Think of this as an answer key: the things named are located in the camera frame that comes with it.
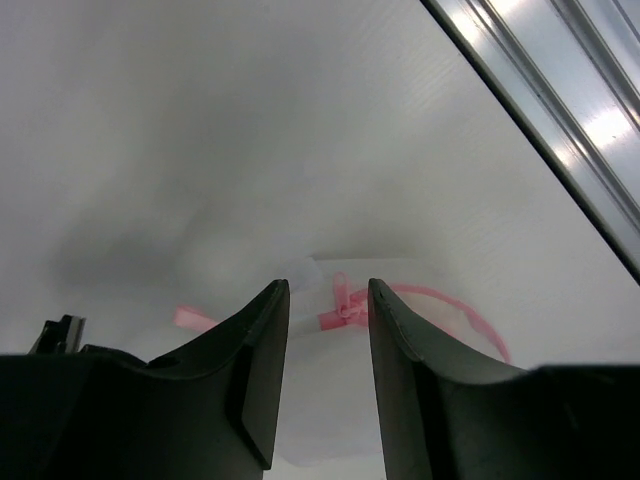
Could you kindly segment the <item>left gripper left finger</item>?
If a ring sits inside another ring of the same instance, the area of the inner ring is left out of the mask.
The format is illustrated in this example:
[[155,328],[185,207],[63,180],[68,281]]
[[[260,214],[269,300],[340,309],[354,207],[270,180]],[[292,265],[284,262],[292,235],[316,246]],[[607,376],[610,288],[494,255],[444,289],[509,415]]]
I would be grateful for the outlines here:
[[290,291],[151,361],[81,345],[1,359],[5,479],[259,479],[273,462]]

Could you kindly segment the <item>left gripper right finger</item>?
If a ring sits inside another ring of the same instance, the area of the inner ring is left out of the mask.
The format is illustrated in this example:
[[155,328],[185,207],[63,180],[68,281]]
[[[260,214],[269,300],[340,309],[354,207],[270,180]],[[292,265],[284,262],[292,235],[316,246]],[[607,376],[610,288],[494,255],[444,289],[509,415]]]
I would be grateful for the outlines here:
[[390,479],[635,479],[639,369],[523,370],[484,355],[368,285],[371,356]]

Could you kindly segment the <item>small white mesh laundry bag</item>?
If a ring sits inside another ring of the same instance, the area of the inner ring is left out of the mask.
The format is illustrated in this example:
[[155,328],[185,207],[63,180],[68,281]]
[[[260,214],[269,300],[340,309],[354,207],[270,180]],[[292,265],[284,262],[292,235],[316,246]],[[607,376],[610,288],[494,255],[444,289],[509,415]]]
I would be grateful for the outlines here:
[[423,261],[304,258],[282,275],[290,287],[290,321],[276,453],[293,465],[382,449],[368,331],[372,278],[447,337],[510,360],[498,332],[452,281]]

